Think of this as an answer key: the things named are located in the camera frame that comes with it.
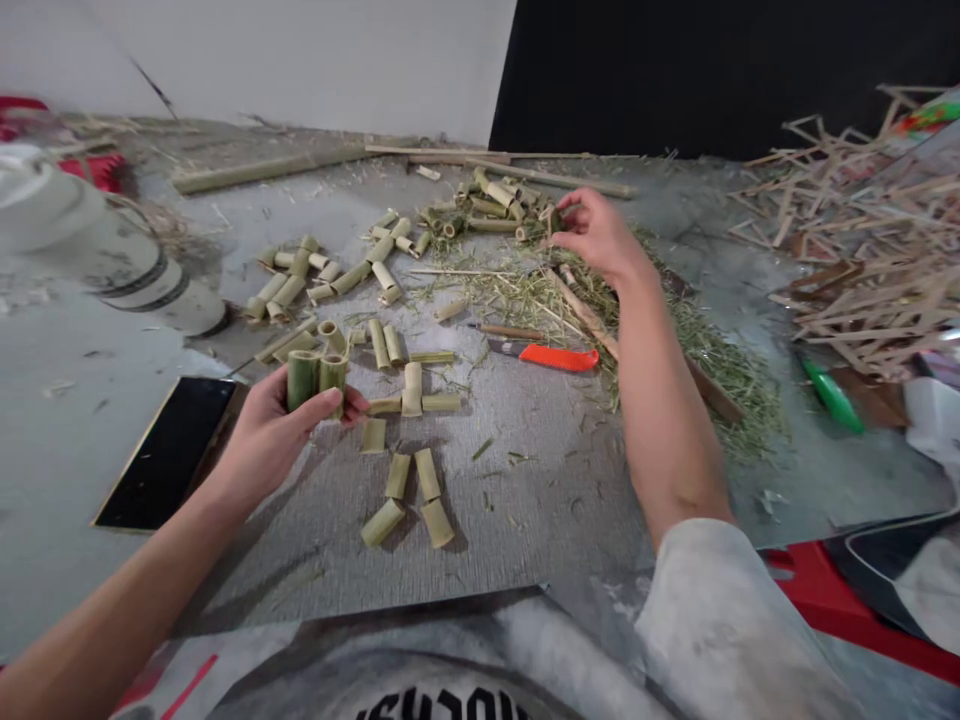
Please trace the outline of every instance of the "person's right hand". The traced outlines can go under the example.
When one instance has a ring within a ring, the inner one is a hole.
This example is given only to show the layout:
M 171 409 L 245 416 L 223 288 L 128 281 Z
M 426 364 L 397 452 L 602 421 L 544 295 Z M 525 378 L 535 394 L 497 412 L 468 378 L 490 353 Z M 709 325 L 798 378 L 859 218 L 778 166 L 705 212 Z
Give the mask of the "person's right hand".
M 603 275 L 618 292 L 624 283 L 657 282 L 657 271 L 623 216 L 596 190 L 580 188 L 557 203 L 568 230 L 553 234 L 552 242 L 573 250 Z

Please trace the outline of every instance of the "white wall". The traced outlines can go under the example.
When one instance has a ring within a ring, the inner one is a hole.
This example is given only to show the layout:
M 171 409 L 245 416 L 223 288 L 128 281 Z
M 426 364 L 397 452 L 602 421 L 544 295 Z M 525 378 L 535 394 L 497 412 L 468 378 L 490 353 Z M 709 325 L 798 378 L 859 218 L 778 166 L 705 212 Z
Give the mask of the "white wall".
M 12 12 L 0 9 L 0 92 L 32 91 L 91 112 L 164 115 L 162 105 L 142 97 L 150 92 L 146 83 L 130 90 L 126 77 L 135 71 L 126 52 L 181 117 L 235 122 L 239 113 L 257 113 L 333 130 L 442 131 L 484 145 L 515 5 L 29 0 L 27 9 L 27 0 L 11 2 L 19 3 Z M 4 47 L 8 38 L 16 41 L 16 56 Z M 51 53 L 51 46 L 62 50 Z M 87 77 L 88 64 L 97 79 Z M 105 66 L 106 76 L 123 75 L 125 82 L 106 82 Z

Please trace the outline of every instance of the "forearm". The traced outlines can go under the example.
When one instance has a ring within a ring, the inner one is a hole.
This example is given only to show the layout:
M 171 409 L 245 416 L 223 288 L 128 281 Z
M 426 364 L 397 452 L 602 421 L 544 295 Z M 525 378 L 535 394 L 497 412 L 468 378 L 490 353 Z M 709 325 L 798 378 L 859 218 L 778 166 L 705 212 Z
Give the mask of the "forearm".
M 246 518 L 205 487 L 0 673 L 5 717 L 110 714 Z
M 655 547 L 689 517 L 732 522 L 723 456 L 654 276 L 620 296 L 620 401 L 630 477 Z

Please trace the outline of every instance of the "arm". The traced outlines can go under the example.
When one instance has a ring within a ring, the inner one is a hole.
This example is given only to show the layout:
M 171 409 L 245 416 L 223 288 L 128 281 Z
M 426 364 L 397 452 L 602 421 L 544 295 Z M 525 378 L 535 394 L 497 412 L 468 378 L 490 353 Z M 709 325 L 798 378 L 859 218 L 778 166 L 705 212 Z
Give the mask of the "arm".
M 723 456 L 673 330 L 656 268 L 623 218 L 581 189 L 558 207 L 569 232 L 553 242 L 579 254 L 620 297 L 620 402 L 630 478 L 655 548 L 693 517 L 734 522 Z
M 328 390 L 286 413 L 286 366 L 257 384 L 210 476 L 130 560 L 0 673 L 7 718 L 101 718 L 137 673 L 260 502 L 283 483 L 314 426 L 340 404 Z M 343 422 L 369 403 L 347 388 Z

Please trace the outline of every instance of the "person's left hand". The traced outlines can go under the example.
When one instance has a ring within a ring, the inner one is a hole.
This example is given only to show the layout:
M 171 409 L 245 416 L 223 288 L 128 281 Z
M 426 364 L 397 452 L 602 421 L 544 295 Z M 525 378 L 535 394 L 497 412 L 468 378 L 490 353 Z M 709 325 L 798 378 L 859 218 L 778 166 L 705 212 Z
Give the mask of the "person's left hand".
M 283 484 L 313 428 L 336 410 L 340 396 L 340 391 L 332 388 L 288 413 L 287 366 L 258 382 L 247 396 L 220 462 L 201 490 L 228 503 L 232 510 L 247 515 L 253 512 Z M 341 423 L 352 427 L 369 407 L 363 395 L 348 385 Z

